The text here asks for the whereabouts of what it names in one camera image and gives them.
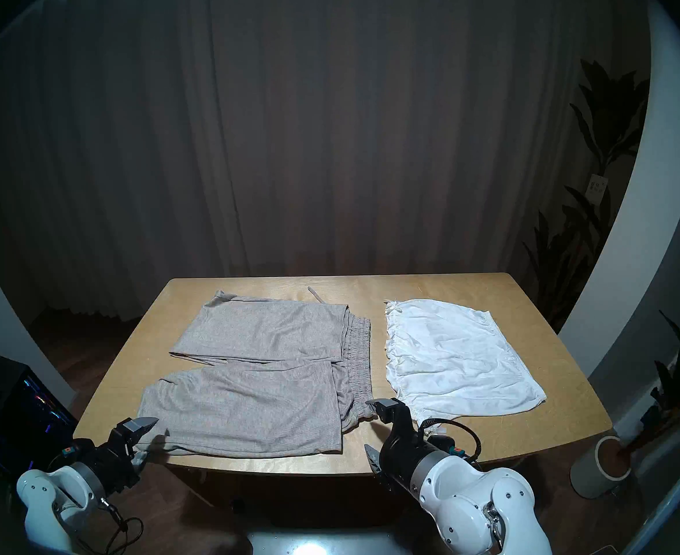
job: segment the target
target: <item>clothing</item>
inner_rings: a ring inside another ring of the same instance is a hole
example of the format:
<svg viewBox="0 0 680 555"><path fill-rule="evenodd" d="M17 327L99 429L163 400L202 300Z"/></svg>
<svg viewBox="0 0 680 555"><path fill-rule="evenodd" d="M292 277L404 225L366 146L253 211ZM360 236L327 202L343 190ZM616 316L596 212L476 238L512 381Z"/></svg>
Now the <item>clothing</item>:
<svg viewBox="0 0 680 555"><path fill-rule="evenodd" d="M159 419L137 446L151 452L286 457L342 450L328 361L231 361L178 371L144 389L138 415Z"/></svg>
<svg viewBox="0 0 680 555"><path fill-rule="evenodd" d="M210 367L148 386L157 417L138 448L172 454L284 457L340 451L373 417L370 322L347 305L240 297L221 290L171 354Z"/></svg>
<svg viewBox="0 0 680 555"><path fill-rule="evenodd" d="M489 312L390 300L386 324L386 379L418 423L516 414L546 400Z"/></svg>

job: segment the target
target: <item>wooden table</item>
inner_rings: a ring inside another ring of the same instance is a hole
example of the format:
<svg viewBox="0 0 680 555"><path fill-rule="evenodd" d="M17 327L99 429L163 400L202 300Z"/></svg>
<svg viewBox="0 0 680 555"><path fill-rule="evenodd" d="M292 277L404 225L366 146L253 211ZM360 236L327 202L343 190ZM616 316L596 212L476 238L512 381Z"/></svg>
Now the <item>wooden table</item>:
<svg viewBox="0 0 680 555"><path fill-rule="evenodd" d="M507 274L326 276L274 278L194 278L171 280L122 348L83 414L75 437L97 445L127 416L135 417L142 389L171 372L195 364L172 357L170 347L201 305L219 289L239 295L316 302L311 286L331 304L348 304L371 320L371 376L374 397L394 397L386 381L385 299L434 298L488 310L507 341L542 386L547 400L520 414L467 417L480 437L480 461L523 456L607 431L612 422L565 346ZM473 449L470 436L447 426L459 447ZM254 473L352 475L371 473L364 444L380 449L390 425L362 422L344 436L342 454L234 460L200 455L165 456L169 465Z"/></svg>

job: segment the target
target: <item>plant pot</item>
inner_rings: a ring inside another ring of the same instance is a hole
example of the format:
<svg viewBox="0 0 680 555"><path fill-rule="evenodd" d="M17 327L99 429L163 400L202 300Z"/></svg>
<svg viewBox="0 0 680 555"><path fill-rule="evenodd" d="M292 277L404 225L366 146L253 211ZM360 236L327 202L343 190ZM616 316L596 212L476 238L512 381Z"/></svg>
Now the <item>plant pot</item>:
<svg viewBox="0 0 680 555"><path fill-rule="evenodd" d="M581 497L593 500L630 475L630 465L617 461L619 444L618 437L604 436L571 466L571 486ZM625 473L616 475L623 468Z"/></svg>

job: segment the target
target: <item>white fabric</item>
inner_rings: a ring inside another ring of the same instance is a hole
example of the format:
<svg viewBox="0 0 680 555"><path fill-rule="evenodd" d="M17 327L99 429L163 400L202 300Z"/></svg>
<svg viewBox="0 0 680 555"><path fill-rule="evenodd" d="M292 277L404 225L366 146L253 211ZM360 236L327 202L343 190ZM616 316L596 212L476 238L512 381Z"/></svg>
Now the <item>white fabric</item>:
<svg viewBox="0 0 680 555"><path fill-rule="evenodd" d="M418 423L516 414L546 400L489 312L389 300L386 324L386 379Z"/></svg>
<svg viewBox="0 0 680 555"><path fill-rule="evenodd" d="M610 2L39 0L0 36L1 211L50 306L123 318L174 277L521 275L589 173Z"/></svg>

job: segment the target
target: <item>wall outlet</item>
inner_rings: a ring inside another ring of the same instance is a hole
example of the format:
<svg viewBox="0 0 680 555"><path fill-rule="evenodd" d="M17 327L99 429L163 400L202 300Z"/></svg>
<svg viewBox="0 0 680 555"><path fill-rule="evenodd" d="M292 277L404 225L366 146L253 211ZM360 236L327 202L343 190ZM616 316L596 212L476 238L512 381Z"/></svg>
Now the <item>wall outlet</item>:
<svg viewBox="0 0 680 555"><path fill-rule="evenodd" d="M586 193L584 193L584 196L590 203L598 205L602 202L602 196L605 194L606 188L607 177L592 175L591 179L589 180L589 186L586 187Z"/></svg>

